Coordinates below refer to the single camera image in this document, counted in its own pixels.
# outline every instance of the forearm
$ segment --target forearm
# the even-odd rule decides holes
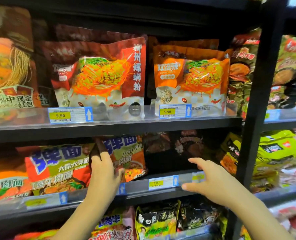
[[[51,240],[87,240],[106,212],[106,204],[82,202]]]
[[[273,217],[265,204],[249,191],[235,202],[231,210],[241,219],[254,240],[292,240],[293,237]]]

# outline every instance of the black shelf post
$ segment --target black shelf post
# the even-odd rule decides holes
[[[247,189],[250,188],[256,162],[260,133],[264,124],[284,30],[287,3],[288,0],[267,0],[260,11],[262,34],[236,173],[237,180]],[[230,212],[225,238],[227,240],[239,239],[241,226],[240,220]]]

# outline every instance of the left hand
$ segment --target left hand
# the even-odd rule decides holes
[[[104,208],[108,208],[116,196],[124,169],[119,169],[115,174],[112,160],[101,139],[96,138],[96,144],[99,151],[94,152],[91,157],[91,179],[85,201],[89,204],[94,202]]]

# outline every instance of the barcode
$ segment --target barcode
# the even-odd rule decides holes
[[[51,120],[51,122],[71,122],[71,119]]]

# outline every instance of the right hand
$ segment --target right hand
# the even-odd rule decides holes
[[[243,195],[250,193],[222,166],[202,158],[190,158],[189,161],[205,172],[206,180],[201,183],[185,183],[182,185],[183,190],[200,193],[212,202],[229,208],[242,200]]]

